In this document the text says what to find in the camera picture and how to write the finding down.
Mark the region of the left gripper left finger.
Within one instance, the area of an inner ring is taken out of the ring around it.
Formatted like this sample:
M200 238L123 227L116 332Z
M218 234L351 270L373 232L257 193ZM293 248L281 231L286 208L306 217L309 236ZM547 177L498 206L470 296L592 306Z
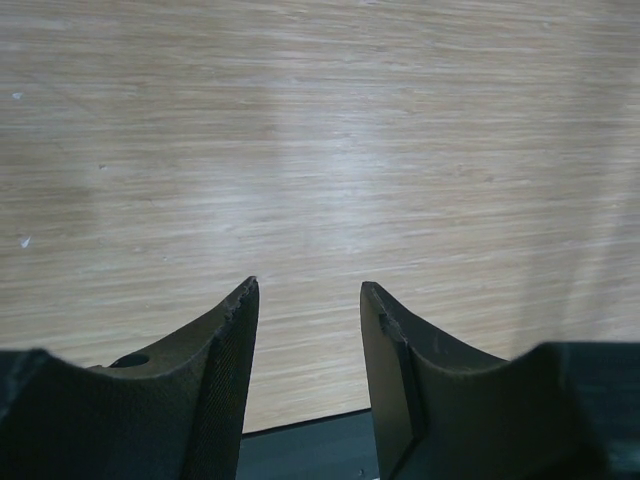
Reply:
M1 354L5 479L232 479L254 356L259 287L109 366L46 350Z

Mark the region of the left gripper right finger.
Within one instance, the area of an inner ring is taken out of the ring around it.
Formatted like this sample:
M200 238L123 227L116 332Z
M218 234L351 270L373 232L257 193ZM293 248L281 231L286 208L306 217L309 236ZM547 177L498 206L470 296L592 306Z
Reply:
M360 294L384 479L635 479L639 346L544 342L504 360Z

